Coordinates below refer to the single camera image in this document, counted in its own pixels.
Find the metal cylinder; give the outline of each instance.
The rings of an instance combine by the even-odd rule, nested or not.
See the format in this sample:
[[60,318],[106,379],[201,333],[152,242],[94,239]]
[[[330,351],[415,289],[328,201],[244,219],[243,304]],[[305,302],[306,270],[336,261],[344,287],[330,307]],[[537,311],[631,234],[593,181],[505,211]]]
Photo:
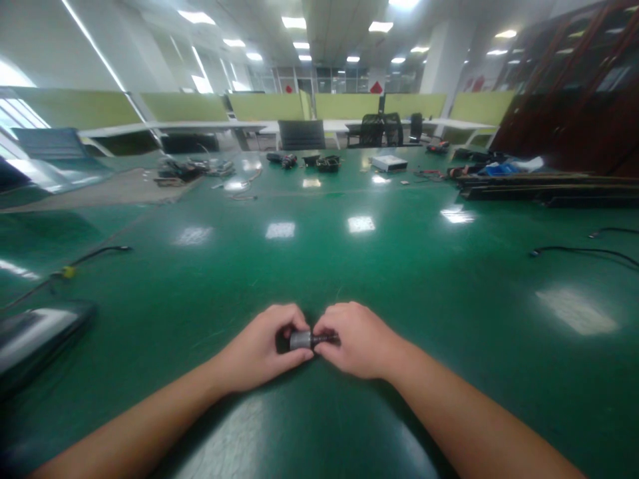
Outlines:
[[291,351],[300,348],[311,349],[311,332],[294,331],[291,333]]

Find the small cylindrical part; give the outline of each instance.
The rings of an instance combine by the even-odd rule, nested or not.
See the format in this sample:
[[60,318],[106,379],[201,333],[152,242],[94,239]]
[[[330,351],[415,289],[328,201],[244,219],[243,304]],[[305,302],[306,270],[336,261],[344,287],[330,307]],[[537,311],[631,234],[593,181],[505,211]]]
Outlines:
[[294,331],[291,333],[290,349],[291,351],[300,348],[313,349],[324,341],[335,343],[338,339],[339,337],[336,334],[315,336],[310,331]]
[[294,331],[291,333],[291,351],[294,349],[311,349],[311,332],[310,331]]

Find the hand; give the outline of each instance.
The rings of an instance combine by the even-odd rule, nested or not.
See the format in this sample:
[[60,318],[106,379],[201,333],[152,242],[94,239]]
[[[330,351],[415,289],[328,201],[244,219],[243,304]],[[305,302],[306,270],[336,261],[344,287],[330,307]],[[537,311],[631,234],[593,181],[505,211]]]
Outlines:
[[341,346],[320,343],[315,352],[363,379],[385,379],[404,342],[374,312],[354,301],[329,306],[313,329],[316,335],[332,331],[339,335]]
[[251,321],[211,361],[228,392],[248,391],[276,376],[299,366],[313,357],[310,349],[296,349],[278,354],[275,336],[283,331],[286,337],[292,330],[308,331],[304,314],[297,305],[272,305]]

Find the green partition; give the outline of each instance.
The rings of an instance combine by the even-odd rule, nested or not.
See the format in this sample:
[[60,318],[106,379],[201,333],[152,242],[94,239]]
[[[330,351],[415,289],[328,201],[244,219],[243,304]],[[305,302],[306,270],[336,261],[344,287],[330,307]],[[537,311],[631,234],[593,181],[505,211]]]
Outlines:
[[228,121],[222,97],[216,94],[140,93],[140,96],[157,121]]
[[413,113],[421,113],[424,118],[439,118],[446,103],[446,94],[387,94],[384,111],[398,112],[402,119]]
[[121,92],[62,88],[12,89],[53,128],[92,130],[142,122]]
[[459,93],[451,118],[499,125],[515,96],[514,91]]
[[241,93],[228,96],[239,121],[304,120],[300,95]]
[[317,93],[315,108],[318,120],[358,120],[365,114],[377,113],[379,95]]
[[304,90],[300,91],[300,99],[302,100],[302,113],[304,120],[312,120],[313,112],[311,107],[311,96]]

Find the forearm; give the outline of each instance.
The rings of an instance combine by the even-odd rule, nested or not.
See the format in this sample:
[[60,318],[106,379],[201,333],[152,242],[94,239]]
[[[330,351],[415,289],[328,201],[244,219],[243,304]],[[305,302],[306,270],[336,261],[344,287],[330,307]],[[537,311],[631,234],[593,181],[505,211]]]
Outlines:
[[387,379],[463,479],[582,478],[549,443],[414,345],[398,350]]
[[31,477],[145,477],[189,426],[228,392],[220,376],[213,358],[100,427]]

